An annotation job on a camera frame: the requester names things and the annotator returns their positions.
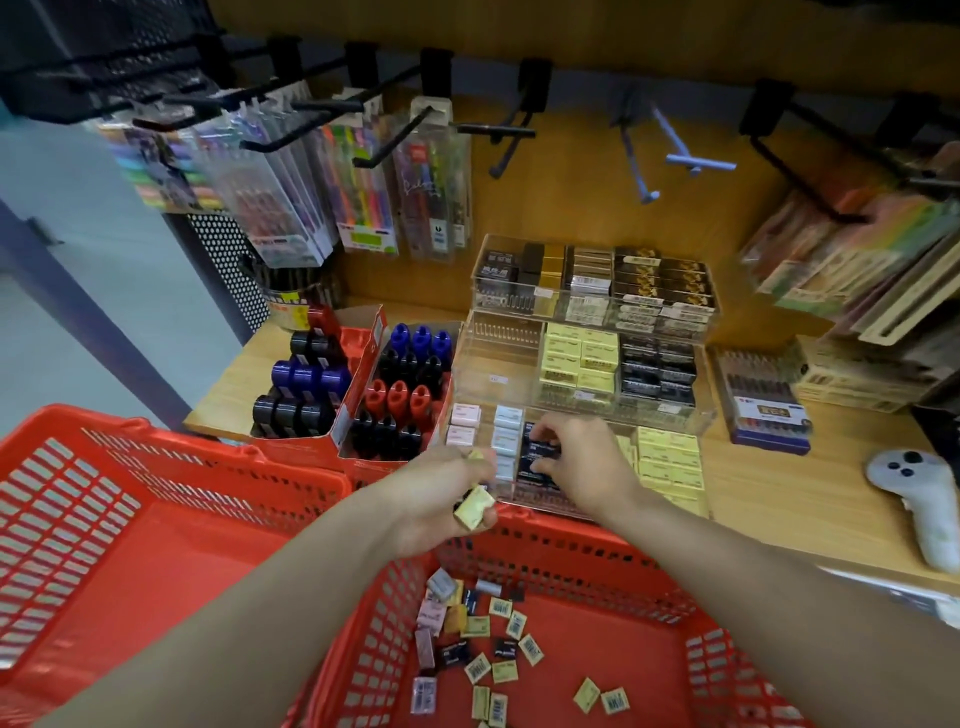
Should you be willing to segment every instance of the eraser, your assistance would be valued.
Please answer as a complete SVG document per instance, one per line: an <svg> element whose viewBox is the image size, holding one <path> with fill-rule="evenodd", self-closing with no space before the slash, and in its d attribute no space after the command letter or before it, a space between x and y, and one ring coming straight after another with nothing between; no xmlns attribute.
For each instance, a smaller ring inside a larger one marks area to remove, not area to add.
<svg viewBox="0 0 960 728"><path fill-rule="evenodd" d="M496 406L493 424L507 429L520 429L523 425L523 410L518 407L508 407L506 404Z"/></svg>
<svg viewBox="0 0 960 728"><path fill-rule="evenodd" d="M493 645L493 657L499 657L502 660L515 660L516 640L511 640L508 637L496 638L496 643Z"/></svg>
<svg viewBox="0 0 960 728"><path fill-rule="evenodd" d="M457 590L450 596L450 599L446 601L446 606L448 607L462 604L464 601L464 580L454 579L453 582L457 585Z"/></svg>
<svg viewBox="0 0 960 728"><path fill-rule="evenodd" d="M476 404L454 404L450 423L461 427L480 426L480 407Z"/></svg>
<svg viewBox="0 0 960 728"><path fill-rule="evenodd" d="M414 634L417 638L417 660L420 662L420 669L433 669L437 663L433 657L433 639L430 637L430 630L422 628Z"/></svg>
<svg viewBox="0 0 960 728"><path fill-rule="evenodd" d="M446 429L446 443L448 445L457 445L461 448L472 448L473 439L477 431L473 427L459 427L451 425Z"/></svg>
<svg viewBox="0 0 960 728"><path fill-rule="evenodd" d="M453 580L443 569L437 569L433 575L426 580L426 588L430 590L442 604L446 604L449 599L457 593L457 582Z"/></svg>
<svg viewBox="0 0 960 728"><path fill-rule="evenodd" d="M487 659L487 655L485 655L483 652L477 655L473 662L464 667L464 672L467 674L467 678L473 685L476 685L478 682L480 682L480 680L483 679L483 676L490 672L490 670L490 660Z"/></svg>
<svg viewBox="0 0 960 728"><path fill-rule="evenodd" d="M444 619L444 634L457 635L467 627L467 607L463 604L454 604L446 609Z"/></svg>
<svg viewBox="0 0 960 728"><path fill-rule="evenodd" d="M600 695L603 700L603 709L608 716L614 713L622 713L630 710L630 701L627 700L627 693L623 688L617 688L615 691L603 692Z"/></svg>
<svg viewBox="0 0 960 728"><path fill-rule="evenodd" d="M573 702L580 706L580 710L588 714L598 697L600 697L600 689L597 688L592 680L585 678L584 684L580 686L577 694L573 696Z"/></svg>
<svg viewBox="0 0 960 728"><path fill-rule="evenodd" d="M414 697L410 713L414 716L432 716L437 712L437 678L415 677Z"/></svg>
<svg viewBox="0 0 960 728"><path fill-rule="evenodd" d="M502 663L493 663L493 682L494 683L510 683L514 680L518 680L519 675L516 673L516 660L507 660Z"/></svg>
<svg viewBox="0 0 960 728"><path fill-rule="evenodd" d="M506 455L496 456L496 479L513 480L516 472L516 461Z"/></svg>
<svg viewBox="0 0 960 728"><path fill-rule="evenodd" d="M499 692L492 692L490 695L490 718L487 722L490 728L507 728L507 703L506 695Z"/></svg>
<svg viewBox="0 0 960 728"><path fill-rule="evenodd" d="M445 619L446 607L439 602L425 599L417 613L417 627L425 627L430 630L430 634L437 637L444 628Z"/></svg>
<svg viewBox="0 0 960 728"><path fill-rule="evenodd" d="M490 600L490 613L497 617L510 618L510 614L514 610L514 604L507 599L498 599L494 597Z"/></svg>
<svg viewBox="0 0 960 728"><path fill-rule="evenodd" d="M461 637L489 637L490 636L490 618L489 617L467 617L467 628L460 633Z"/></svg>
<svg viewBox="0 0 960 728"><path fill-rule="evenodd" d="M476 589L478 592L483 592L484 594L489 594L490 596L500 596L502 588L499 584L494 584L491 581L484 581L483 579L477 579Z"/></svg>
<svg viewBox="0 0 960 728"><path fill-rule="evenodd" d="M510 621L507 622L507 634L515 640L519 640L526 623L527 616L514 609L514 612L510 615Z"/></svg>
<svg viewBox="0 0 960 728"><path fill-rule="evenodd" d="M467 531L474 531L483 522L484 511L494 504L496 504L496 499L487 493L486 488L478 485L470 491L469 495L464 498L464 502L453 512L453 517Z"/></svg>
<svg viewBox="0 0 960 728"><path fill-rule="evenodd" d="M520 444L520 433L515 429L506 429L505 427L494 427L493 437L490 445L498 455L516 455L516 449Z"/></svg>
<svg viewBox="0 0 960 728"><path fill-rule="evenodd" d="M537 641L534 640L533 635L527 635L520 640L517 645L520 648L520 652L522 652L523 656L530 661L531 665L536 665L540 660L543 659L543 650L540 649L540 646L537 644Z"/></svg>
<svg viewBox="0 0 960 728"><path fill-rule="evenodd" d="M486 720L490 717L490 688L482 685L473 686L473 709L470 717L474 720Z"/></svg>

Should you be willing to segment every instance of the barcode sticker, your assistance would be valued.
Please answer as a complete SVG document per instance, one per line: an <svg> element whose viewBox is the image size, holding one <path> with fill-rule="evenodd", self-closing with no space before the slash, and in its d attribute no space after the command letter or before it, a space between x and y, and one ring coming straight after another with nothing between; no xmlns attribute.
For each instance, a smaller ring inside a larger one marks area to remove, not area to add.
<svg viewBox="0 0 960 728"><path fill-rule="evenodd" d="M437 712L437 678L415 677L414 698L410 713L415 716L430 716Z"/></svg>
<svg viewBox="0 0 960 728"><path fill-rule="evenodd" d="M490 670L490 660L483 652L473 662L464 667L464 672L467 673L467 678L473 685L476 685Z"/></svg>
<svg viewBox="0 0 960 728"><path fill-rule="evenodd" d="M519 640L526 623L527 616L514 609L514 612L510 615L510 621L507 623L507 634L515 640Z"/></svg>
<svg viewBox="0 0 960 728"><path fill-rule="evenodd" d="M514 610L514 603L509 599L498 599L496 597L490 600L490 613L497 617L510 618Z"/></svg>
<svg viewBox="0 0 960 728"><path fill-rule="evenodd" d="M627 700L627 693L623 688L604 692L600 695L600 698L603 700L603 709L607 712L608 716L630 710L630 701Z"/></svg>
<svg viewBox="0 0 960 728"><path fill-rule="evenodd" d="M537 641L534 640L533 635L527 635L519 642L520 651L523 655L530 661L531 665L536 665L540 660L543 659L543 650L540 649L540 646L537 644Z"/></svg>
<svg viewBox="0 0 960 728"><path fill-rule="evenodd" d="M494 692L490 696L490 728L507 728L507 696Z"/></svg>

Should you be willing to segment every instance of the perforated metal panel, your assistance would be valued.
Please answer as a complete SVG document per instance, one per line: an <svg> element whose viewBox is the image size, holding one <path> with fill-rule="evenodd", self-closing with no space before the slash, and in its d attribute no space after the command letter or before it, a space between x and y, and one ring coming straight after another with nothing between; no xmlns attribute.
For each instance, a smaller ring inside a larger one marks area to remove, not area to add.
<svg viewBox="0 0 960 728"><path fill-rule="evenodd" d="M256 283L237 270L237 257L252 254L247 235L227 215L185 215L244 320L256 331L269 311Z"/></svg>

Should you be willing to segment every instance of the red marker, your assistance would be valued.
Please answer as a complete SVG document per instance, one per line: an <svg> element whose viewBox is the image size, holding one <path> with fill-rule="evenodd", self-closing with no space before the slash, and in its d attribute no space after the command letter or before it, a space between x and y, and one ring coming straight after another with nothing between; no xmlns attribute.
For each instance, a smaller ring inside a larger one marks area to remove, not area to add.
<svg viewBox="0 0 960 728"><path fill-rule="evenodd" d="M398 427L406 425L410 418L410 390L407 389L406 382L398 379L394 386L387 393L387 409L394 416Z"/></svg>
<svg viewBox="0 0 960 728"><path fill-rule="evenodd" d="M387 414L387 385L383 383L383 379L374 379L370 383L364 394L364 404L377 420L382 420Z"/></svg>
<svg viewBox="0 0 960 728"><path fill-rule="evenodd" d="M426 433L433 429L433 398L426 385L421 384L410 395L410 412L420 432Z"/></svg>

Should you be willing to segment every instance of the hanging merchandise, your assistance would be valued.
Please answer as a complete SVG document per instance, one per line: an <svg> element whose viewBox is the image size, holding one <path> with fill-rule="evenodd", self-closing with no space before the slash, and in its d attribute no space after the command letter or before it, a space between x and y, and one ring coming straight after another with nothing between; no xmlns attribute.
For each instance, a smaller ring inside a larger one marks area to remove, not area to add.
<svg viewBox="0 0 960 728"><path fill-rule="evenodd" d="M329 205L299 139L270 154L240 146L244 139L270 141L301 124L304 114L288 104L305 94L303 82L286 86L263 103L190 129L198 163L271 268L322 265L337 242Z"/></svg>
<svg viewBox="0 0 960 728"><path fill-rule="evenodd" d="M334 99L360 93L345 88ZM344 248L397 255L396 224L391 195L394 171L389 159L373 169L356 167L356 158L370 159L390 136L391 120L382 113L382 97L364 104L364 111L345 113L307 135L307 145L322 176Z"/></svg>
<svg viewBox="0 0 960 728"><path fill-rule="evenodd" d="M132 113L96 122L110 153L146 205L161 212L211 212L224 209L209 179L177 132L137 129Z"/></svg>

